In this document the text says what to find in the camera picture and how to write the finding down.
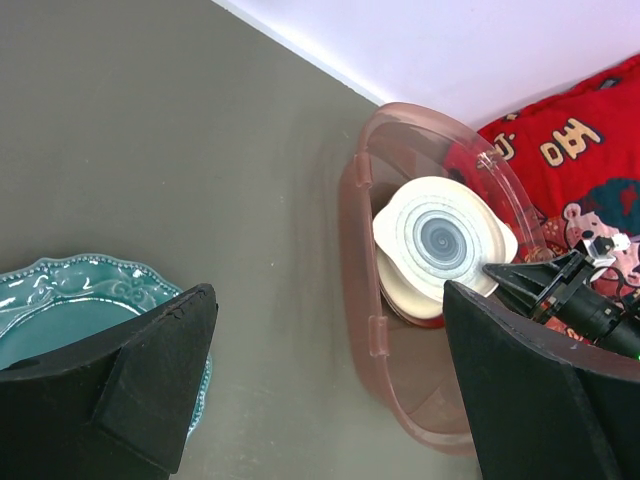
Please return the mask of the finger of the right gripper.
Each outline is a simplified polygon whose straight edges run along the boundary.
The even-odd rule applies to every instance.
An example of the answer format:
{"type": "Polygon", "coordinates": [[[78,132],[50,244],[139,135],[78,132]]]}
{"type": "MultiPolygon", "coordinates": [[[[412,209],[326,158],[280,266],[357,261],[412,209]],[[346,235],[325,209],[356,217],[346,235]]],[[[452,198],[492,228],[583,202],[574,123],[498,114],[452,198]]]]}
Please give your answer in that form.
{"type": "Polygon", "coordinates": [[[583,254],[570,252],[548,262],[488,263],[482,271],[498,285],[496,295],[516,313],[536,313],[560,286],[581,270],[583,254]]]}

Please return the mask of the teal scalloped ceramic plate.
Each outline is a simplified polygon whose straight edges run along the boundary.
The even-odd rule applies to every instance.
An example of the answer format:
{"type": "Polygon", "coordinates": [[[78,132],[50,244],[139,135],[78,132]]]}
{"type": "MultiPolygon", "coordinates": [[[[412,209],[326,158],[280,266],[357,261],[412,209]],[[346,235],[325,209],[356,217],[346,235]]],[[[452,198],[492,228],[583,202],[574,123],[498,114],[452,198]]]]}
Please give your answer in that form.
{"type": "MultiPolygon", "coordinates": [[[[1,371],[147,313],[185,291],[150,267],[103,255],[42,259],[1,278],[1,371]]],[[[209,354],[188,438],[202,417],[209,354]]]]}

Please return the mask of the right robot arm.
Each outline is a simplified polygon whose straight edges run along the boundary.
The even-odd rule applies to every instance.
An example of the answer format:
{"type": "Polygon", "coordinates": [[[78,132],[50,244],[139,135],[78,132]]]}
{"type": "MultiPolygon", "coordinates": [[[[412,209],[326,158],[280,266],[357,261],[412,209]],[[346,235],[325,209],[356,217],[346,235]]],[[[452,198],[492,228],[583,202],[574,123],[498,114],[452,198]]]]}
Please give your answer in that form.
{"type": "Polygon", "coordinates": [[[495,294],[511,311],[545,325],[556,318],[593,345],[637,360],[639,303],[616,302],[591,288],[594,262],[573,250],[543,263],[486,264],[495,294]]]}

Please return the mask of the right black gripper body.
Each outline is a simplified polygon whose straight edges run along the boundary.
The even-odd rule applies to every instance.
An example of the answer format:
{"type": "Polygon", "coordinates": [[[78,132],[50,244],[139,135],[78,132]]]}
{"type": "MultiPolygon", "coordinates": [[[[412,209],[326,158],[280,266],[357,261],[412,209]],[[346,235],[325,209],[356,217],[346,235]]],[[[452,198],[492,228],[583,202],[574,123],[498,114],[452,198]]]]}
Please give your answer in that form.
{"type": "Polygon", "coordinates": [[[594,267],[583,255],[581,270],[529,317],[540,324],[556,317],[574,330],[612,330],[620,322],[620,307],[591,287],[594,279],[610,267],[594,267]]]}

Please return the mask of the cream white ceramic plate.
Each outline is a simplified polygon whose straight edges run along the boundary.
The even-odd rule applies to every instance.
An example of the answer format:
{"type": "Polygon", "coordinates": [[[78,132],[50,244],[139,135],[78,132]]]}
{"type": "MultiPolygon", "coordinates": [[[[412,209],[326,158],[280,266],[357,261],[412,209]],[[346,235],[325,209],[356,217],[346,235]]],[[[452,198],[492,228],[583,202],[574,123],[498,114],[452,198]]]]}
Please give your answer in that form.
{"type": "Polygon", "coordinates": [[[496,288],[482,267],[509,263],[518,240],[470,188],[426,176],[401,186],[372,221],[376,245],[425,296],[441,301],[457,281],[488,296],[496,288]]]}

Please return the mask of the red rimmed white plate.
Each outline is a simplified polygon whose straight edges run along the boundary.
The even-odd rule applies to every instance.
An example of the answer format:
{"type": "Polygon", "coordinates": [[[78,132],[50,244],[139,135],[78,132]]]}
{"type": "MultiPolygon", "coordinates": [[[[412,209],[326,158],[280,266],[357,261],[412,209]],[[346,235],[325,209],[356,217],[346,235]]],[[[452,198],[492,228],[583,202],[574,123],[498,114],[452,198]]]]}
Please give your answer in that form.
{"type": "Polygon", "coordinates": [[[420,328],[444,327],[441,302],[425,296],[413,287],[380,249],[376,250],[376,263],[381,291],[389,306],[401,319],[420,328]]]}

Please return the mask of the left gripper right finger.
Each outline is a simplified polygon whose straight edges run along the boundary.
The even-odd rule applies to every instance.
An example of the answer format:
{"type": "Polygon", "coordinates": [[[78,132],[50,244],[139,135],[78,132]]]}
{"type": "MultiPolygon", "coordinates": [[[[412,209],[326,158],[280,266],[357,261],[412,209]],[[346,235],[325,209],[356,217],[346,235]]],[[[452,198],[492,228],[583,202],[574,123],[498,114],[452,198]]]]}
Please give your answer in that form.
{"type": "Polygon", "coordinates": [[[638,361],[453,281],[443,313],[483,478],[638,478],[638,361]]]}

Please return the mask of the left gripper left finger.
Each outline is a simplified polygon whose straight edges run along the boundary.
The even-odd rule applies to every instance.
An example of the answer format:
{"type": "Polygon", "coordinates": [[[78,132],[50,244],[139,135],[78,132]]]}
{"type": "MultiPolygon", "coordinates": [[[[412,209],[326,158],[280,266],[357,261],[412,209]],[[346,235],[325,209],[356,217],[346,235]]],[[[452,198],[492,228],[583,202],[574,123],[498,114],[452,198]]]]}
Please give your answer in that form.
{"type": "Polygon", "coordinates": [[[4,479],[167,479],[178,472],[218,303],[201,283],[1,371],[4,479]]]}

